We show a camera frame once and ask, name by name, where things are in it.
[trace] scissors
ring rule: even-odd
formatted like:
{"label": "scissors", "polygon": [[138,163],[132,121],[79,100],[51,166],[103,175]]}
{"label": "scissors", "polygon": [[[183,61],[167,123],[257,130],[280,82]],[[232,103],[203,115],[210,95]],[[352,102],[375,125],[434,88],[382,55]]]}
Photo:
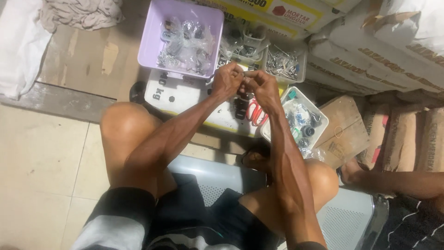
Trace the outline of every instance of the scissors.
{"label": "scissors", "polygon": [[247,109],[247,120],[251,122],[253,126],[262,125],[268,118],[268,114],[266,114],[258,102],[256,101],[256,97],[253,97],[251,103],[248,105]]}

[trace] tile floor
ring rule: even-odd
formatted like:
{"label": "tile floor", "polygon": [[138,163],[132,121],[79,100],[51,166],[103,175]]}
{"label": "tile floor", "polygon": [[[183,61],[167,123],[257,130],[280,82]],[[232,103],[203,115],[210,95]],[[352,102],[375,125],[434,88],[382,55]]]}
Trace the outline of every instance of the tile floor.
{"label": "tile floor", "polygon": [[[3,105],[0,117],[0,249],[69,249],[109,187],[99,125]],[[189,144],[182,154],[216,151]]]}

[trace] brown paper bag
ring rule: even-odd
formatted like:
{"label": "brown paper bag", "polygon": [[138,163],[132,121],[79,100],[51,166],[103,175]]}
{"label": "brown paper bag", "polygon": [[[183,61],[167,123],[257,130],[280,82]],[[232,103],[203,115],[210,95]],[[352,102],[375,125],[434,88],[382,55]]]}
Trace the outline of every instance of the brown paper bag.
{"label": "brown paper bag", "polygon": [[382,141],[385,135],[385,127],[389,119],[389,105],[371,105],[364,114],[364,125],[369,134],[370,146],[358,154],[357,160],[369,169],[373,169],[378,159]]}
{"label": "brown paper bag", "polygon": [[425,111],[422,106],[394,108],[384,152],[385,171],[415,170],[424,129]]}
{"label": "brown paper bag", "polygon": [[419,171],[444,172],[444,108],[427,112]]}

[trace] wooden board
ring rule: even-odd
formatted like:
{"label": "wooden board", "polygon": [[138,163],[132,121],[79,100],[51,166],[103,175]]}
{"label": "wooden board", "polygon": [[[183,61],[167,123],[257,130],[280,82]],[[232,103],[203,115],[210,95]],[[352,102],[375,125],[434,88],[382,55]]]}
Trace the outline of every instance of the wooden board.
{"label": "wooden board", "polygon": [[325,151],[324,162],[336,169],[366,149],[369,136],[353,97],[337,97],[320,110],[329,125],[314,147]]}
{"label": "wooden board", "polygon": [[49,43],[38,81],[114,99],[147,80],[137,53],[150,1],[126,0],[125,21],[92,32],[60,25]]}

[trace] shorts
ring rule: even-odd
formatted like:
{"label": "shorts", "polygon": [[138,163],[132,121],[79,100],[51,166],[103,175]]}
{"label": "shorts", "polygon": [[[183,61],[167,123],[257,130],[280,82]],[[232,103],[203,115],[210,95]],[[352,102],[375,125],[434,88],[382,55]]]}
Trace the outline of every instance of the shorts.
{"label": "shorts", "polygon": [[283,242],[238,202],[241,194],[236,191],[226,189],[205,207],[194,175],[173,173],[173,177],[178,188],[158,200],[149,240],[181,228],[208,227],[240,250],[276,249]]}

